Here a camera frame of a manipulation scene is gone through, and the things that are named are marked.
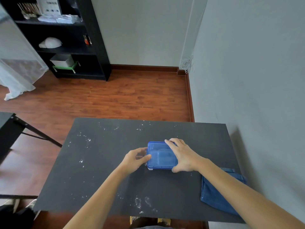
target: blue plastic container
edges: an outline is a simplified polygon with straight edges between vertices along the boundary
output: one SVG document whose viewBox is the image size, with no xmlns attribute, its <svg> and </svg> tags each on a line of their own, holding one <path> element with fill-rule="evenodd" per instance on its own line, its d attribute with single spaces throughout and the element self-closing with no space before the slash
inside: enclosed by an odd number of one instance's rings
<svg viewBox="0 0 305 229">
<path fill-rule="evenodd" d="M 151 154 L 151 159 L 147 162 L 147 168 L 172 169 L 178 164 L 176 155 L 164 141 L 150 141 L 147 145 L 146 154 Z"/>
</svg>

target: person's right arm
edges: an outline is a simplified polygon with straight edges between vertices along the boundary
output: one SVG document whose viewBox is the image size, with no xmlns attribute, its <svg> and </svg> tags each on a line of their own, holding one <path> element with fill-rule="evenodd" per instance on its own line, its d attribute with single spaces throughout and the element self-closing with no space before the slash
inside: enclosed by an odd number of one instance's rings
<svg viewBox="0 0 305 229">
<path fill-rule="evenodd" d="M 172 138 L 165 142 L 178 159 L 178 165 L 172 171 L 196 170 L 201 173 L 251 228 L 305 228 L 305 224 L 296 217 L 224 172 L 209 159 L 199 156 L 183 140 Z"/>
</svg>

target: brown baseboard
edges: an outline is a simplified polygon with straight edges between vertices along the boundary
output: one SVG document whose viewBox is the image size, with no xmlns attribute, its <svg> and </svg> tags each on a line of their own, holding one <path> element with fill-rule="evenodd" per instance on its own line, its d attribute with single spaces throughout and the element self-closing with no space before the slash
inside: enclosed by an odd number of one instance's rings
<svg viewBox="0 0 305 229">
<path fill-rule="evenodd" d="M 136 71 L 164 71 L 164 72 L 177 72 L 177 66 L 143 66 L 143 65 L 124 65 L 112 64 L 113 70 L 136 70 Z"/>
<path fill-rule="evenodd" d="M 188 101 L 189 101 L 190 122 L 195 122 L 193 102 L 192 102 L 192 96 L 191 96 L 191 87 L 190 87 L 190 80 L 189 80 L 188 73 L 185 74 L 185 82 L 186 82 L 186 91 L 187 91 Z"/>
<path fill-rule="evenodd" d="M 179 76 L 185 76 L 185 70 L 178 70 L 177 71 L 177 75 L 179 75 Z"/>
</svg>

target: person's left arm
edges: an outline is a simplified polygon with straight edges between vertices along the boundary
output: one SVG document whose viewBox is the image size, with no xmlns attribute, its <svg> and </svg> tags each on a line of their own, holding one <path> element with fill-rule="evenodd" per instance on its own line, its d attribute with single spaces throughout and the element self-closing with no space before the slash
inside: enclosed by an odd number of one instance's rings
<svg viewBox="0 0 305 229">
<path fill-rule="evenodd" d="M 112 206 L 116 190 L 121 181 L 147 162 L 151 155 L 140 159 L 137 155 L 145 155 L 147 148 L 129 151 L 121 164 L 108 176 L 93 196 L 83 205 L 63 229 L 100 229 L 103 227 Z"/>
</svg>

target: white curtain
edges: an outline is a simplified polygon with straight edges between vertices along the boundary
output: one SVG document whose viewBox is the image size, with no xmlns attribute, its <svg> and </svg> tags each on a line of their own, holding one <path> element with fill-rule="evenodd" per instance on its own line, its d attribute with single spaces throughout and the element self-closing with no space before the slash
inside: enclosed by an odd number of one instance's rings
<svg viewBox="0 0 305 229">
<path fill-rule="evenodd" d="M 34 90 L 33 83 L 47 70 L 48 66 L 0 6 L 0 85 L 10 91 L 4 100 Z"/>
</svg>

